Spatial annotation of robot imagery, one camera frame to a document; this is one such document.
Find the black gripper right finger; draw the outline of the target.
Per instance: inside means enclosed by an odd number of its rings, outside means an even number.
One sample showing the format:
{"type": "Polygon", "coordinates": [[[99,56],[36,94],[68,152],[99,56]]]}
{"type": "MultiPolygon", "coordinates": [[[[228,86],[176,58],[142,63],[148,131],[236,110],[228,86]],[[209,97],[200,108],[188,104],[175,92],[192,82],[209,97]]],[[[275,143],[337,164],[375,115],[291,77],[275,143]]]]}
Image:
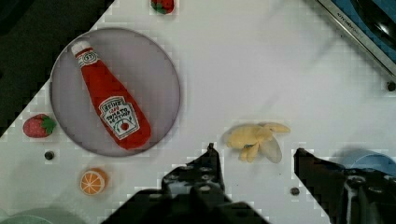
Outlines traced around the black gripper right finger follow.
{"type": "Polygon", "coordinates": [[[395,224],[395,177],[374,168],[347,168],[296,150],[294,173],[331,224],[395,224]]]}

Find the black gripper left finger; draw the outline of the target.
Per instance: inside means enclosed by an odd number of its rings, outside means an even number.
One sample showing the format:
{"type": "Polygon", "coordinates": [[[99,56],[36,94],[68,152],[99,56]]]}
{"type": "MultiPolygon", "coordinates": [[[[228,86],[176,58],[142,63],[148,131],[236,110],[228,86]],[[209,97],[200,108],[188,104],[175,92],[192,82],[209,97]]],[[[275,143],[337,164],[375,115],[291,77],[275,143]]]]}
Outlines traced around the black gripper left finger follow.
{"type": "Polygon", "coordinates": [[[193,187],[214,186],[225,190],[219,153],[210,143],[206,152],[195,160],[178,166],[162,179],[162,190],[173,198],[189,194],[193,187]]]}

